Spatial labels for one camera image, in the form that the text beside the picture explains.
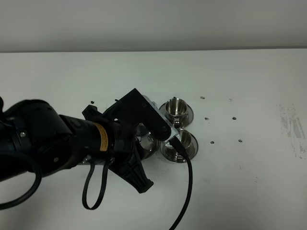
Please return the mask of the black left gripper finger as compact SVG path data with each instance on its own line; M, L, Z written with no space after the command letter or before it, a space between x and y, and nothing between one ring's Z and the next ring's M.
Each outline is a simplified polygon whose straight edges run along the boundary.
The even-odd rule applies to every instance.
M132 185L138 193L145 193L154 183L146 177L138 148L123 157L117 165L117 175Z

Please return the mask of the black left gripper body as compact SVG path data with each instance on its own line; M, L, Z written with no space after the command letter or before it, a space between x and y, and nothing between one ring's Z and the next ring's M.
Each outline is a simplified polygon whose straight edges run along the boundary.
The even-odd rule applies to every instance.
M94 105L88 105L82 111L87 122L82 141L84 157L94 155L102 159L107 156L106 161L113 157L114 161L110 169L117 174L119 161L131 153L134 146L141 151L141 154L143 150L136 137L137 126L132 126L112 115L115 103L103 113L99 112Z

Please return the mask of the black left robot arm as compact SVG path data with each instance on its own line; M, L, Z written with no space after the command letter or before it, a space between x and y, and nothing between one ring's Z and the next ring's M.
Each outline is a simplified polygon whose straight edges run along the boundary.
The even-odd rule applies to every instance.
M135 131L92 105L83 115L84 119L60 115L42 100L20 101L0 112L0 149L28 155L43 176L113 158L110 170L139 193L146 192L153 182L145 175Z

